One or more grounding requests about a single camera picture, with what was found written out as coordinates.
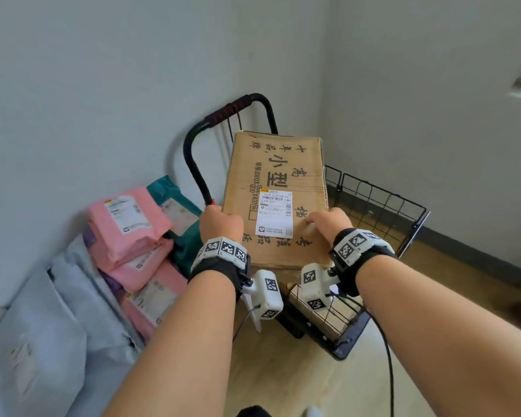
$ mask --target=pink mailer bag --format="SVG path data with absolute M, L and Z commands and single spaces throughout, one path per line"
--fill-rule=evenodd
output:
M 158 247 L 172 228 L 146 187 L 93 203 L 88 210 L 97 238 L 89 252 L 106 273 Z
M 174 247 L 172 239 L 161 238 L 160 245 L 152 252 L 118 266 L 107 274 L 123 285 L 125 291 L 136 292 L 149 282 L 160 264 L 168 257 Z
M 165 260 L 142 290 L 119 299 L 122 310 L 145 343 L 151 340 L 154 330 L 186 286 L 187 280 Z

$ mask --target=cardboard box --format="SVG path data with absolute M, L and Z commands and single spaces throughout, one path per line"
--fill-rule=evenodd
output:
M 292 192 L 293 237 L 255 234 L 261 189 Z M 319 138 L 238 132 L 226 182 L 223 211 L 243 217 L 243 246 L 253 265 L 271 270 L 280 284 L 298 284 L 301 268 L 332 265 L 330 245 L 305 217 L 328 210 Z

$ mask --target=tiled floor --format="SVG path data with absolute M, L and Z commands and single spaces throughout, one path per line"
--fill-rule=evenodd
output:
M 403 261 L 472 301 L 500 315 L 521 301 L 521 288 L 511 287 L 443 253 L 415 241 Z M 236 322 L 245 315 L 238 308 Z M 396 416 L 433 413 L 394 357 Z M 274 417 L 295 417 L 310 406 L 326 416 L 389 415 L 389 378 L 382 338 L 373 322 L 349 357 L 334 361 L 310 339 L 292 338 L 276 321 L 263 322 L 257 334 L 247 322 L 236 339 L 225 415 L 235 416 L 253 404 Z

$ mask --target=stack of packages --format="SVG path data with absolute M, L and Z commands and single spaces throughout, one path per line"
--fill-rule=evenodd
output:
M 200 213 L 168 177 L 89 207 L 0 320 L 0 417 L 103 413 L 186 287 Z
M 89 207 L 85 245 L 145 343 L 185 290 L 200 213 L 167 176 Z

